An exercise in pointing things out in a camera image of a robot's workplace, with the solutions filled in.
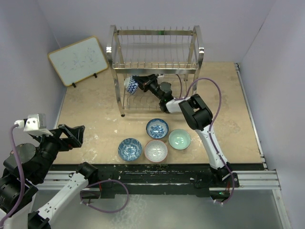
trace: dish rack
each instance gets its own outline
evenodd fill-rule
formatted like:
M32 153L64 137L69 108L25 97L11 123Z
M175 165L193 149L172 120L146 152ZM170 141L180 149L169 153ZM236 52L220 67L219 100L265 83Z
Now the dish rack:
M183 93L186 93L190 82L198 79L203 62L204 48L201 30L194 26L193 30L175 28L141 29L126 28L118 30L110 26L106 47L107 59L112 72L116 101L121 113L160 112L159 100L151 92L140 89L135 94L129 94L125 89L121 94L118 74L125 79L127 75L164 74L160 81L172 84L174 97L179 97L180 76ZM195 94L197 84L192 88Z

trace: metal dish rack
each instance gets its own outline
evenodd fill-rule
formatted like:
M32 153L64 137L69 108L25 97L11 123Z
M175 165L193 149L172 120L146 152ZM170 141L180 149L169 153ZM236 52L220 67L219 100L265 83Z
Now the metal dish rack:
M107 59L112 72L117 104L121 116L125 110L136 112L160 111L158 99L150 92L137 90L134 95L125 89L121 95L118 74L124 79L130 75L164 74L161 80L172 84L173 96L179 97L180 83L183 82L183 95L193 80L198 79L203 62L204 48L201 30L178 29L141 29L126 28L119 30L110 26L106 47ZM192 94L196 93L197 84L193 85Z

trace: blue bowl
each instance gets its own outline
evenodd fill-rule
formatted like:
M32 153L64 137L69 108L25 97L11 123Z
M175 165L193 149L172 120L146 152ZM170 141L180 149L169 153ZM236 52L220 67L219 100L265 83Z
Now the blue bowl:
M152 119L146 125L146 132L150 137L154 139L163 138L168 133L168 124L166 121L160 118Z
M119 144L119 156L125 161L134 161L142 153L141 143L134 138L127 138Z

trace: wooden tabletop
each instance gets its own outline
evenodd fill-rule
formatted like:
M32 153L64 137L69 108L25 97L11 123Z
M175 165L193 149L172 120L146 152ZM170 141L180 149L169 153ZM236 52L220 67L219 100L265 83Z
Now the wooden tabletop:
M222 108L214 128L218 142L230 163L261 163L253 127L248 115L239 79L232 62L206 62L200 77L215 80L222 91ZM199 81L197 93L213 114L218 107L218 91L208 81ZM119 143L129 137L138 139L144 149L152 140L145 127L149 120L162 118L170 131L185 129L192 142L185 150L175 150L168 143L168 135L161 139L168 147L168 156L163 161L170 163L208 163L203 144L196 132L189 128L182 114L129 114L120 116L115 99L114 84L110 70L90 77L77 87L67 88L59 118L59 124L70 127L84 125L84 142L81 148L60 152L55 164L79 164L87 161L94 164L149 164L144 150L137 160L123 161L118 155Z

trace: gray wall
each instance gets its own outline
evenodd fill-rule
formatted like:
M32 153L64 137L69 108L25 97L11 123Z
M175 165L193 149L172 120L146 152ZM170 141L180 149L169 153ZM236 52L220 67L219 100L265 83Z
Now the gray wall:
M0 171L11 151L9 128L28 114L45 113L53 128L65 92L47 54L59 48L34 0L0 2ZM30 140L15 130L16 143Z
M239 62L275 0L38 0L60 46L98 36L105 48L109 26L200 25L205 61Z
M303 229L305 1L277 0L241 63L269 169L278 172L295 229Z

